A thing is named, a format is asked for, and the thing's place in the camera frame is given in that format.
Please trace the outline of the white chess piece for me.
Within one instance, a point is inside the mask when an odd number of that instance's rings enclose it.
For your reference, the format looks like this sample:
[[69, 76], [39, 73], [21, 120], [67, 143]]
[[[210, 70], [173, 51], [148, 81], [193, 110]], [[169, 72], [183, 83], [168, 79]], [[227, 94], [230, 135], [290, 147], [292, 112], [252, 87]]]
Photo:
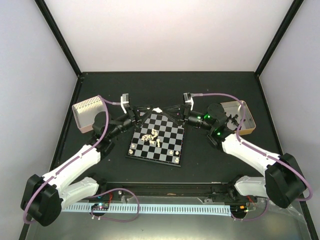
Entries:
[[159, 107], [154, 108], [153, 111], [157, 112], [157, 113], [162, 113], [163, 112]]

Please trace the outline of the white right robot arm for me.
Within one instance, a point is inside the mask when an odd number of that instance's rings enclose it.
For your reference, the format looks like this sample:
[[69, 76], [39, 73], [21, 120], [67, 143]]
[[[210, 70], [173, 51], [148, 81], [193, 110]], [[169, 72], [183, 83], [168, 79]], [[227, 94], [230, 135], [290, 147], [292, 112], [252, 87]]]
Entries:
[[221, 104], [210, 104], [205, 113], [194, 111], [188, 104], [166, 107], [162, 112], [179, 126], [206, 130], [214, 147], [240, 159], [261, 174], [260, 177], [245, 175], [237, 179], [227, 189], [230, 200], [238, 202], [247, 195], [263, 197], [285, 209], [307, 189], [293, 155], [266, 151], [238, 136], [227, 127], [227, 115]]

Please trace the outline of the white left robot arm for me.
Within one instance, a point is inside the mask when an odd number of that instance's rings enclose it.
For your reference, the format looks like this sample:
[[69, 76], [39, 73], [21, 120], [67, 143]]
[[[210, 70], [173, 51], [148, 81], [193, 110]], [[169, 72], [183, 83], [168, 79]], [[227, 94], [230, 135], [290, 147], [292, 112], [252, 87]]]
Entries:
[[121, 107], [125, 114], [111, 120], [107, 101], [94, 97], [72, 106], [76, 124], [82, 133], [93, 131], [92, 138], [70, 159], [42, 176], [32, 175], [26, 182], [21, 201], [25, 224], [38, 222], [46, 227], [53, 223], [66, 207], [87, 197], [103, 199], [108, 192], [106, 185], [93, 177], [74, 182], [90, 167], [98, 164], [113, 149], [117, 135], [132, 127], [140, 127], [153, 113], [163, 113], [157, 107]]

